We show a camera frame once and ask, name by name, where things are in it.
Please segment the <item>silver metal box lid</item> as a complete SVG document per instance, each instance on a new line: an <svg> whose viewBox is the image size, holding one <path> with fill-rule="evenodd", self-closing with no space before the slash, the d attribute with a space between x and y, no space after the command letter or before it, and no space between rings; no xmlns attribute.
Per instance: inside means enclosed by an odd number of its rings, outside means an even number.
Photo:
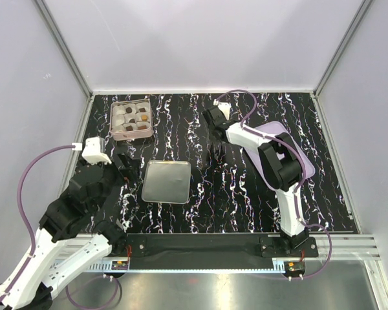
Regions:
<svg viewBox="0 0 388 310"><path fill-rule="evenodd" d="M145 171L141 195L145 202L185 204L189 201L189 162L151 160Z"/></svg>

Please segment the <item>pink chocolate box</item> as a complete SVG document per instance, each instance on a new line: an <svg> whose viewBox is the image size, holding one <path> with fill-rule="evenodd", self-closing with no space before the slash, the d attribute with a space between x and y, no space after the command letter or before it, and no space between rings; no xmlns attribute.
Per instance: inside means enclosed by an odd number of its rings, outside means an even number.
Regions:
<svg viewBox="0 0 388 310"><path fill-rule="evenodd" d="M153 135L153 112L149 99L113 103L109 132L115 141L151 137Z"/></svg>

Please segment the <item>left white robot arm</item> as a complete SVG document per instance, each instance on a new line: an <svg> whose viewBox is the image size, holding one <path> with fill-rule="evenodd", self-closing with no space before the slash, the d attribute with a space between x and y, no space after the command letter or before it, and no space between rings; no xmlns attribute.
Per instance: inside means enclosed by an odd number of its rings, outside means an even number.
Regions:
<svg viewBox="0 0 388 310"><path fill-rule="evenodd" d="M130 255L124 230L101 222L93 237L60 264L55 259L78 236L104 205L115 187L135 182L140 160L118 154L116 165L105 154L94 165L82 167L39 221L33 242L12 274L0 284L0 306L5 309L49 309L53 300L93 262L105 256Z"/></svg>

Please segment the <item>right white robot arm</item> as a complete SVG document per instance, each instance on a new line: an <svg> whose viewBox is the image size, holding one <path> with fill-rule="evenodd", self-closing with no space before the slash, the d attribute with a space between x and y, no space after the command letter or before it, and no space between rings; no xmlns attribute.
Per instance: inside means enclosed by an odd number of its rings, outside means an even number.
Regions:
<svg viewBox="0 0 388 310"><path fill-rule="evenodd" d="M228 120L218 107L205 110L202 115L214 138L258 156L263 178L277 197L282 251L289 256L297 255L309 237L301 206L301 186L306 170L291 135L287 132L267 134Z"/></svg>

